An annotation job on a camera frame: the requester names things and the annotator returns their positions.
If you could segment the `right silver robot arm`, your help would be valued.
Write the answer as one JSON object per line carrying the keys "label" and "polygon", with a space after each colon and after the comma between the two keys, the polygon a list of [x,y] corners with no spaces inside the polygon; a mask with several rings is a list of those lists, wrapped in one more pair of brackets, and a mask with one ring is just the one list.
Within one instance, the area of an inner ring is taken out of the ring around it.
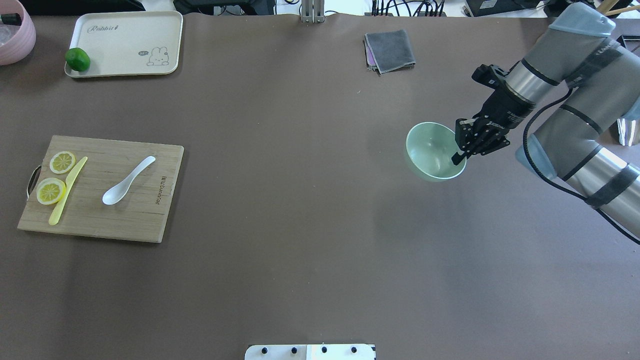
{"label": "right silver robot arm", "polygon": [[458,165],[507,146],[508,132],[565,83],[557,109],[531,132],[523,131],[519,161],[544,182],[580,199],[634,243],[639,242],[639,168],[599,144],[617,120],[639,119],[639,57],[612,38],[615,23],[584,3],[556,18],[533,48],[509,70],[482,64],[471,76],[493,89],[481,110],[455,122]]}

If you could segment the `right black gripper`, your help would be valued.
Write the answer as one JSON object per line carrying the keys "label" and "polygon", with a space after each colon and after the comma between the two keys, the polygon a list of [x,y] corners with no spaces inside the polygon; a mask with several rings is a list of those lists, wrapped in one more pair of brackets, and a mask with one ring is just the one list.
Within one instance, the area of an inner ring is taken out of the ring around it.
{"label": "right black gripper", "polygon": [[473,155],[487,155],[510,145],[506,135],[515,129],[536,104],[510,88],[497,88],[481,110],[470,119],[455,121],[455,143],[459,150],[451,157],[454,166]]}

